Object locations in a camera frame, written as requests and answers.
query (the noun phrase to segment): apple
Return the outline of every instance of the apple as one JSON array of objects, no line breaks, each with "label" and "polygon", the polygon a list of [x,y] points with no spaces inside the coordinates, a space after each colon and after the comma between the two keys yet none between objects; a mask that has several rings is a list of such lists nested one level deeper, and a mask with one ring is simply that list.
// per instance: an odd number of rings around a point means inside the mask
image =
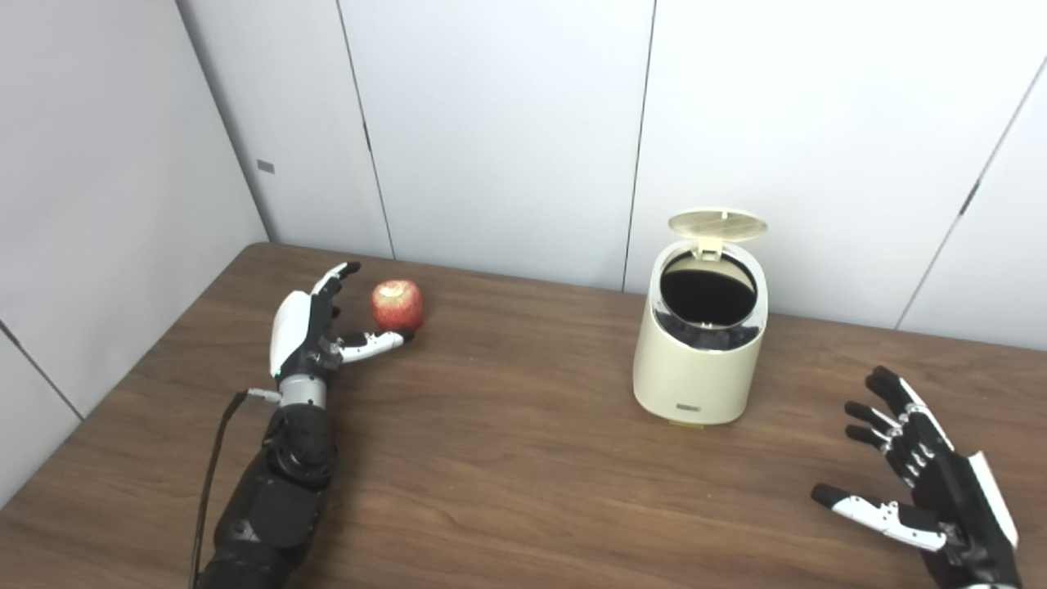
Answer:
[{"label": "apple", "polygon": [[409,279],[386,279],[371,293],[371,315],[383,332],[422,327],[422,291]]}]

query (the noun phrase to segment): white wall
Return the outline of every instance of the white wall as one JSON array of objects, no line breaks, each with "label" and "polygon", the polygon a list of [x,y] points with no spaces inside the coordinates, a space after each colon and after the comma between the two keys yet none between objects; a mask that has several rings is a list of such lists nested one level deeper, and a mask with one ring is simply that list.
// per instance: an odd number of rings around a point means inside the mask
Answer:
[{"label": "white wall", "polygon": [[651,2],[341,4],[397,257],[619,288]]},{"label": "white wall", "polygon": [[392,256],[336,0],[178,1],[272,237]]},{"label": "white wall", "polygon": [[80,424],[15,345],[0,334],[4,376],[0,416],[0,506],[29,480],[62,440]]},{"label": "white wall", "polygon": [[1044,54],[1043,4],[661,0],[626,289],[673,212],[770,224],[774,311],[893,327]]},{"label": "white wall", "polygon": [[5,2],[0,77],[0,320],[86,414],[265,233],[174,2]]},{"label": "white wall", "polygon": [[884,327],[1047,54],[1032,2],[181,2],[280,240],[642,291],[737,206],[775,311]]},{"label": "white wall", "polygon": [[1047,76],[1015,118],[901,330],[1047,350]]}]

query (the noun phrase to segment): cream trash can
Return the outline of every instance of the cream trash can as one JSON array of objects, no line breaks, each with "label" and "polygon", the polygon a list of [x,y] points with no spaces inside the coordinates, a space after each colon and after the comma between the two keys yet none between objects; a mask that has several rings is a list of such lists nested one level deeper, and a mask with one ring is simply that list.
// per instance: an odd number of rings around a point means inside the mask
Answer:
[{"label": "cream trash can", "polygon": [[766,223],[730,208],[695,208],[669,219],[687,237],[659,255],[651,272],[632,389],[644,409],[687,425],[737,420],[767,324],[760,264],[733,245]]}]

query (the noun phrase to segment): open lid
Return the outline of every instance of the open lid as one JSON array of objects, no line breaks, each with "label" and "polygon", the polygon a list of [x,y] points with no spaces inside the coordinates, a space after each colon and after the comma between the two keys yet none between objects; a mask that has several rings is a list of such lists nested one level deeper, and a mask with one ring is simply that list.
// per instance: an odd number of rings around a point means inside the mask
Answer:
[{"label": "open lid", "polygon": [[695,254],[703,259],[716,260],[723,250],[723,242],[738,242],[759,236],[767,230],[762,219],[734,208],[691,208],[669,219],[669,228],[695,239]]}]

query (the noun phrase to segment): brown wood grain tabletop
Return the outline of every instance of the brown wood grain tabletop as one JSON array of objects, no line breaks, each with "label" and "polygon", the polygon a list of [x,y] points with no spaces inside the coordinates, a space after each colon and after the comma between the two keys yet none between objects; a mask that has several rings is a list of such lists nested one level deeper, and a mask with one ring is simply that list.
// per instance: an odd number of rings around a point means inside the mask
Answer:
[{"label": "brown wood grain tabletop", "polygon": [[[0,511],[0,587],[184,587],[220,415],[271,388],[286,294],[347,258],[363,268],[336,331],[373,330],[371,289],[395,277],[421,287],[426,324],[335,378],[339,470],[294,588],[933,588],[915,549],[808,498],[822,481],[908,500],[843,435],[877,364],[985,452],[1025,586],[1047,586],[1043,353],[772,316],[747,412],[683,428],[632,398],[634,294],[258,244]],[[205,558],[272,410],[248,400],[229,425]]]}]

